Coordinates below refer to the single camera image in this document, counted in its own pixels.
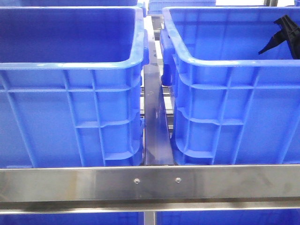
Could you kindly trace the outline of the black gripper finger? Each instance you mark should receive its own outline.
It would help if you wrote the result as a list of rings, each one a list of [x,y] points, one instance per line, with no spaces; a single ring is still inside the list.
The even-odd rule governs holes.
[[[288,43],[290,53],[293,59],[300,58],[300,27],[288,15],[284,15],[274,21],[281,30],[273,37],[275,38],[275,46],[280,45],[284,41]]]
[[[278,45],[280,45],[281,43],[283,43],[284,41],[286,41],[285,38],[285,34],[284,32],[278,31],[277,33],[275,33],[269,40],[269,42],[267,43],[267,45],[258,52],[258,54],[263,54],[264,52],[277,47]]]

